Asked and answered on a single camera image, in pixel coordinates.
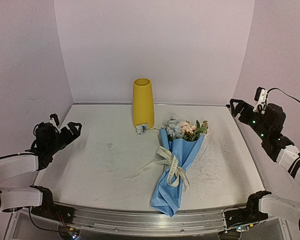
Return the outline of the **artificial flower bunch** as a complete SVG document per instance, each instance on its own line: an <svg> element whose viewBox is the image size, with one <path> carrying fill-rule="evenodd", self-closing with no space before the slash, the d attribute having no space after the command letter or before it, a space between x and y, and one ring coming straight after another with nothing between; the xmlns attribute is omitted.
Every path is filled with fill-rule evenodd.
<svg viewBox="0 0 300 240"><path fill-rule="evenodd" d="M187 142L194 142L201 136L209 135L211 128L207 120L199 122L195 121L191 124L190 121L181 121L177 115L172 115L163 124L163 129L167 133L167 138L170 142L183 139Z"/></svg>

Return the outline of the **blue wrapping paper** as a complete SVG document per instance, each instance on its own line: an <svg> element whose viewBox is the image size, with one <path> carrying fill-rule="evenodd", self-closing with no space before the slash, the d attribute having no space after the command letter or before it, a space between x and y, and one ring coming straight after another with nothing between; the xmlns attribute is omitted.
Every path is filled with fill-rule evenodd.
<svg viewBox="0 0 300 240"><path fill-rule="evenodd" d="M187 170L197 157L205 135L202 134L195 141L182 138L170 141L166 130L161 129L159 132L162 146L157 153L163 157L159 164L165 168L154 189L150 205L172 217L181 206L183 188L190 188Z"/></svg>

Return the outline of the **cream printed ribbon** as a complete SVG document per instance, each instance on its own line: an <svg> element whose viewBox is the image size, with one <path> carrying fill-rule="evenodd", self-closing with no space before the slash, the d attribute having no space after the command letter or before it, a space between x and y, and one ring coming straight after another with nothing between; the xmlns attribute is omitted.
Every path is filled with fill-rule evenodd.
<svg viewBox="0 0 300 240"><path fill-rule="evenodd" d="M167 184L170 187L176 188L180 185L180 180L183 180L185 188L189 190L191 187L189 179L186 175L186 171L179 166L179 161L177 157L163 146L160 146L157 149L157 154L163 157L163 159L149 162L147 165L143 166L138 171L124 177L124 179L134 180L156 166L165 165L166 168L169 169L168 177L166 180Z"/></svg>

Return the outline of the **yellow plastic vase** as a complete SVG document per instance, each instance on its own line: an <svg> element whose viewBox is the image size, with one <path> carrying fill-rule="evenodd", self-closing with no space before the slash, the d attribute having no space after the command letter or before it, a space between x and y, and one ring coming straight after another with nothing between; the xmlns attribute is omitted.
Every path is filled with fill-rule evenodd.
<svg viewBox="0 0 300 240"><path fill-rule="evenodd" d="M151 129L155 123L152 82L147 78L139 78L133 83L132 101L133 125L136 127L148 124Z"/></svg>

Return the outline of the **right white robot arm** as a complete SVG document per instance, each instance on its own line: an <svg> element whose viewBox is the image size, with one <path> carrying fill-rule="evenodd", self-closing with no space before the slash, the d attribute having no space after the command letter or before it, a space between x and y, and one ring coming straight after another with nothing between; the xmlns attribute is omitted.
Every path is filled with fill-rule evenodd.
<svg viewBox="0 0 300 240"><path fill-rule="evenodd" d="M275 183L250 194L245 207L224 212L226 228L243 232L274 216L294 223L300 231L300 150L282 134L286 114L273 103L253 107L231 99L229 106L232 116L252 128L265 153L281 170L276 173L271 166L264 177Z"/></svg>

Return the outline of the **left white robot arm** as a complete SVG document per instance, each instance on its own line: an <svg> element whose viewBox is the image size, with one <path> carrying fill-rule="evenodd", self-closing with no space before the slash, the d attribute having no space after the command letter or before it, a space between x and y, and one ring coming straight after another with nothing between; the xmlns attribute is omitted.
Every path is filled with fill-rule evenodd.
<svg viewBox="0 0 300 240"><path fill-rule="evenodd" d="M69 122L62 128L53 120L41 122L34 128L35 139L30 149L1 156L0 212L15 212L30 207L37 208L48 219L54 218L58 208L48 188L13 181L46 169L54 155L74 142L81 131L82 124L77 122Z"/></svg>

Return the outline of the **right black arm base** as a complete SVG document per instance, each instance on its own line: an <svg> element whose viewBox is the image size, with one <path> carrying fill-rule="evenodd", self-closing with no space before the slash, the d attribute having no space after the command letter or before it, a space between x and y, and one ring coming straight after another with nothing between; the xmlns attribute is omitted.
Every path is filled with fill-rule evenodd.
<svg viewBox="0 0 300 240"><path fill-rule="evenodd" d="M227 229L233 229L250 224L258 224L269 218L267 213L259 210L258 206L227 207L221 213Z"/></svg>

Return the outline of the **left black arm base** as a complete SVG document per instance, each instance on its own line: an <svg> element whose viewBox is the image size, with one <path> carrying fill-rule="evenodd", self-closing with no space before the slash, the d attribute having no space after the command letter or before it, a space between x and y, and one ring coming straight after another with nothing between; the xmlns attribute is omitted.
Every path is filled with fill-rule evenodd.
<svg viewBox="0 0 300 240"><path fill-rule="evenodd" d="M75 209L70 206L55 204L53 201L46 201L40 206L33 206L30 212L38 217L69 224L73 220Z"/></svg>

